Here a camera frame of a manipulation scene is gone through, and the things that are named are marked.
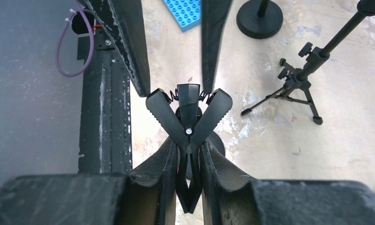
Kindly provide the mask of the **orange mic round stand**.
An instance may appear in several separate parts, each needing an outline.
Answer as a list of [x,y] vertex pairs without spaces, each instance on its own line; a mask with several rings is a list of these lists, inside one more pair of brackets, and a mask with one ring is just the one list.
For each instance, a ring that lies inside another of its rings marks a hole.
[[236,24],[246,36],[265,39],[277,34],[283,24],[281,8],[271,0],[249,0],[238,10]]

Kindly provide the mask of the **white mic clamp stand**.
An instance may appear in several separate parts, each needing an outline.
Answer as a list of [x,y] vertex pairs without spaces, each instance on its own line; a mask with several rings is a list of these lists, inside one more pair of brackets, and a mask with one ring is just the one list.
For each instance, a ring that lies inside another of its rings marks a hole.
[[158,88],[146,98],[147,109],[179,149],[176,193],[185,213],[195,211],[202,192],[201,146],[233,104],[229,94],[217,89],[208,96],[208,107],[199,115],[199,102],[205,96],[198,84],[179,84],[173,97]]

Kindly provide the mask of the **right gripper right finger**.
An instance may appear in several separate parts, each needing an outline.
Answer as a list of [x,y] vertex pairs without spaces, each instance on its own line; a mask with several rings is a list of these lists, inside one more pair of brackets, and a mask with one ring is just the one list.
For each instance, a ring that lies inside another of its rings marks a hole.
[[351,180],[258,180],[211,142],[200,153],[206,225],[375,225],[375,193]]

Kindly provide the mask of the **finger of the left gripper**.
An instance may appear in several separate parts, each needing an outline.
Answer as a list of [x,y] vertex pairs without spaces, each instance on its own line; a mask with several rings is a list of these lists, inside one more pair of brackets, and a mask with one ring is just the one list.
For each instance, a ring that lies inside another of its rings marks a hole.
[[201,1],[201,74],[203,91],[214,89],[223,28],[232,0]]
[[115,45],[140,97],[151,92],[150,68],[140,0],[83,0]]

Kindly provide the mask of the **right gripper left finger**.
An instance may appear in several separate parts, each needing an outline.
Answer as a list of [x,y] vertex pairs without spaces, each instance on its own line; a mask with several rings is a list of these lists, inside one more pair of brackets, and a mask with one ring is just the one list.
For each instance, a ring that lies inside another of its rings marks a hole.
[[176,167],[168,138],[128,174],[15,177],[0,187],[0,225],[172,225]]

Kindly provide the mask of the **black tripod stand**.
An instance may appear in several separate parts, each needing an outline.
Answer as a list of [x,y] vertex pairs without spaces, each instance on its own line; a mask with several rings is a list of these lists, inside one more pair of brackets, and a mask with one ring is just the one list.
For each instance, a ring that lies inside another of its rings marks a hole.
[[281,80],[285,78],[284,85],[254,106],[244,109],[240,115],[245,116],[252,112],[254,108],[274,98],[309,105],[313,113],[313,122],[317,125],[322,125],[323,119],[319,116],[309,91],[311,83],[308,81],[308,76],[316,72],[330,58],[331,51],[333,51],[366,17],[374,15],[375,0],[360,0],[357,3],[357,12],[325,47],[312,48],[313,44],[307,42],[299,51],[298,55],[300,57],[306,57],[306,63],[303,68],[294,68],[286,62],[286,59],[281,58],[279,65],[283,67],[283,69],[278,75],[278,79]]

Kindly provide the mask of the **blue lego baseplate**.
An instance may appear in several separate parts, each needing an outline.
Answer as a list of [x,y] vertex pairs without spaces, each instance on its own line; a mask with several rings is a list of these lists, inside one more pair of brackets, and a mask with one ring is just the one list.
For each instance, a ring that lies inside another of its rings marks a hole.
[[200,0],[162,0],[162,3],[182,32],[201,24]]

